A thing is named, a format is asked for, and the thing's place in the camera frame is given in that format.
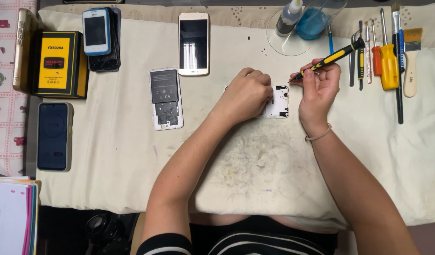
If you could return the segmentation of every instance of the striped shirt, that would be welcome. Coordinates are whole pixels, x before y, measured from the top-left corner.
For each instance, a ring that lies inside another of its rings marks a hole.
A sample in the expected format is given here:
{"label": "striped shirt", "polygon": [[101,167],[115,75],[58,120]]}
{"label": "striped shirt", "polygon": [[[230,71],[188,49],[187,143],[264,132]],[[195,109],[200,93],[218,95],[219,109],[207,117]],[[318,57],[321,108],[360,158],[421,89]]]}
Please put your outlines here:
{"label": "striped shirt", "polygon": [[[156,235],[141,244],[137,255],[199,255],[183,235]],[[321,247],[299,237],[235,232],[219,240],[208,255],[328,255]]]}

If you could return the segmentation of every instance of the hand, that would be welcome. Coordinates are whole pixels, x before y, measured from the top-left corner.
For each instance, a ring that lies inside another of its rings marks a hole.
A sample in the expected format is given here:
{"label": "hand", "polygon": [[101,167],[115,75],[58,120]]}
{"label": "hand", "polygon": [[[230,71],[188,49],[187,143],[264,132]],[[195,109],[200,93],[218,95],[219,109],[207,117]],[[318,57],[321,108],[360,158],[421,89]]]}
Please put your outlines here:
{"label": "hand", "polygon": [[228,85],[212,113],[234,126],[257,116],[272,96],[270,76],[259,70],[244,68]]}
{"label": "hand", "polygon": [[307,134],[315,137],[323,134],[328,129],[328,112],[334,98],[339,91],[340,66],[336,63],[323,66],[316,70],[319,74],[307,69],[317,64],[322,59],[314,59],[311,63],[301,68],[304,78],[291,81],[304,88],[304,95],[300,102],[300,120]]}

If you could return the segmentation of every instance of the pink patterned fabric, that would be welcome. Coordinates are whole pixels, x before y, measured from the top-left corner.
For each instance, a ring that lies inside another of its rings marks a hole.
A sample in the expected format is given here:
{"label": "pink patterned fabric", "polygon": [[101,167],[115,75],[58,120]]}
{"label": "pink patterned fabric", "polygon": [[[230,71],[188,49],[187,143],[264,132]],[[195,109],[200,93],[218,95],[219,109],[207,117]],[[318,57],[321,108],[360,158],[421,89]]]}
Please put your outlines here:
{"label": "pink patterned fabric", "polygon": [[33,0],[0,0],[0,174],[22,176],[27,95],[13,90],[13,63],[19,8],[36,13]]}

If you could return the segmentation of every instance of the bracelet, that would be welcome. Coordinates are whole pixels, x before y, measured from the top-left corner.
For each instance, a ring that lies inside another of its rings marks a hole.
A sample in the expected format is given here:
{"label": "bracelet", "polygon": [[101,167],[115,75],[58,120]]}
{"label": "bracelet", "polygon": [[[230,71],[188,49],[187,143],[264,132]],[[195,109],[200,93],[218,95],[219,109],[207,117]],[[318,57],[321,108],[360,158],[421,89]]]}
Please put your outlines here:
{"label": "bracelet", "polygon": [[306,141],[313,141],[313,140],[320,139],[323,136],[327,135],[329,133],[329,131],[331,131],[331,128],[332,128],[331,124],[328,123],[328,129],[323,134],[321,134],[319,136],[312,137],[312,138],[310,138],[309,136],[305,136],[305,140]]}

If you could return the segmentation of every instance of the glue bottle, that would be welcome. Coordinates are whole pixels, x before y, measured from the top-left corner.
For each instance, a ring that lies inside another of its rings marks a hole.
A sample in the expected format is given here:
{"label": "glue bottle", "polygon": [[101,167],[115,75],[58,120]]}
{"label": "glue bottle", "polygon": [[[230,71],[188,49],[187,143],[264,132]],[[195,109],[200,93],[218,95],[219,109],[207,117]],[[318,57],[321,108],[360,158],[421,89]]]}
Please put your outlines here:
{"label": "glue bottle", "polygon": [[347,5],[347,0],[313,0],[304,8],[304,14],[294,28],[298,36],[315,39]]}
{"label": "glue bottle", "polygon": [[302,13],[302,0],[293,0],[285,5],[276,24],[276,33],[279,36],[287,36],[293,30]]}

